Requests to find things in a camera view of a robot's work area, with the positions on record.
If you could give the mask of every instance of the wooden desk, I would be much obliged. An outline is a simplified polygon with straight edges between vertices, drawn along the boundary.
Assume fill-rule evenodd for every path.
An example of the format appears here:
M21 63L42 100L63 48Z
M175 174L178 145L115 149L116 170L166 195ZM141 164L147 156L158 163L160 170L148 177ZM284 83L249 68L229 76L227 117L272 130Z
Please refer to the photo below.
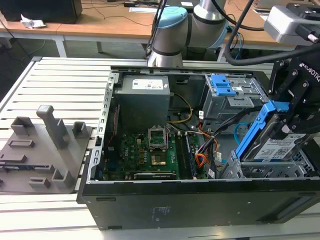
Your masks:
M6 27L16 38L51 39L56 42L61 57L67 57L65 41L93 41L97 42L98 52L102 52L101 42L141 43L145 44L151 34L153 13L129 12L123 5L101 5L101 1L82 0L82 15L76 24L46 23L47 27L28 29L20 22L4 21ZM227 14L233 14L238 20L247 1L231 0L225 4ZM244 25L262 27L264 20L259 14L250 10L243 21ZM266 32L240 30L244 36L246 49L292 50L292 46L276 43ZM0 37L11 37L3 26L0 26Z
M244 0L232 0L227 1L225 4L225 11L227 14L233 14L238 20L242 11L237 9L243 9L247 4L247 1ZM117 38L145 38L148 39L151 34L151 23L154 18L153 13L137 13L129 12L127 7L123 5L115 5L106 8L92 8L92 5L86 4L82 5L83 9L82 16L77 21L76 24L62 24L58 30L57 34L61 35L74 35L74 36L95 36L95 37L117 37ZM112 16L125 16L129 19L132 19L143 26L137 23L134 23L123 17L104 17ZM253 10L250 10L246 15L246 18L243 21L244 25L251 27L263 27L264 20ZM278 45L266 32L254 32L249 30L240 30L240 33L243 34L245 43L250 45Z
M137 39L150 37L151 25L155 16L153 13L129 12L128 7L118 4L107 5L108 7L105 8L98 8L101 5L94 6L97 8L92 8L90 4L83 4L82 15L76 24L61 24L57 29L57 34Z
M5 27L13 33L27 33L27 34L57 34L57 30L60 27L61 23L45 23L46 27L29 29L26 28L19 21L7 21L5 17L0 13L0 19L5 25ZM7 32L5 27L0 22L0 32Z

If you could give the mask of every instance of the slotted metal surface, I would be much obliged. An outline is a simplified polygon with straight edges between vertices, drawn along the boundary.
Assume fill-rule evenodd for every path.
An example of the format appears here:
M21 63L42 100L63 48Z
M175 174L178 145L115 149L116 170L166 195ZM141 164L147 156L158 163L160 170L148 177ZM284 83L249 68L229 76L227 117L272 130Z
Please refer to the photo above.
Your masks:
M16 116L31 117L34 123L41 123L35 112L43 103L53 105L56 109L54 115L64 118L66 125L77 120L86 122L94 128L91 135L94 136L112 65L145 66L146 63L143 60L49 57L44 57L40 62L31 62L0 103L0 149L13 131L10 125ZM237 68L221 62L186 61L184 65L198 69ZM269 75L272 65L250 68ZM91 140L86 155L93 146L94 141ZM320 236L320 204L285 224L99 231L86 205L77 204L76 197L77 194L0 193L0 239L207 240L240 237L265 239L268 236L267 239L275 240L285 236L293 240L311 240Z

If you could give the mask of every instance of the white paper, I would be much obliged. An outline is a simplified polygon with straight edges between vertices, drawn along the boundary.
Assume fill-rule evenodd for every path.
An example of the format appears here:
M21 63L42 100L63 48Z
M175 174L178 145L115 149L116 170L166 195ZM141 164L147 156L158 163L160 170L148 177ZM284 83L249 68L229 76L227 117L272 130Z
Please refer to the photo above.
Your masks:
M22 23L28 29L42 28L46 26L42 20L31 20L24 17L22 14L20 23Z
M254 159L283 159L294 148L295 141L304 136L305 134L289 134L283 140L268 139Z
M134 79L132 89L163 90L162 79Z
M192 2L188 2L188 1L182 1L181 5L182 6L187 6L187 7L192 7L193 6Z

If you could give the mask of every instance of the yellow wire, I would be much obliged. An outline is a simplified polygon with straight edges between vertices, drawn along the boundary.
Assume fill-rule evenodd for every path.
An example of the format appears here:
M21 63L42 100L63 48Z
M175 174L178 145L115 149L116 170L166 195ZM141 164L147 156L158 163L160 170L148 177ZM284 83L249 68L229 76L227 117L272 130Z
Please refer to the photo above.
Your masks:
M176 120L176 121L168 121L168 123L170 123L170 124L182 124L182 123L185 123L185 122L189 121L191 119L191 117L192 117L192 107L191 107L190 103L188 103L188 101L183 96L181 96L178 93L173 93L173 94L179 96L189 106L190 114L186 119Z

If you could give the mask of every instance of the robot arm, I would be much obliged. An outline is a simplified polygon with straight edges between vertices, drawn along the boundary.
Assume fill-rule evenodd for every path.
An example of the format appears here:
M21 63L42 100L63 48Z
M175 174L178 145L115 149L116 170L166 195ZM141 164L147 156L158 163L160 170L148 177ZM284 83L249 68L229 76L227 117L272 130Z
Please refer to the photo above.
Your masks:
M223 9L226 0L218 1ZM210 0L201 0L192 14L182 7L166 7L157 27L149 67L181 68L184 47L214 48L226 37L228 22Z

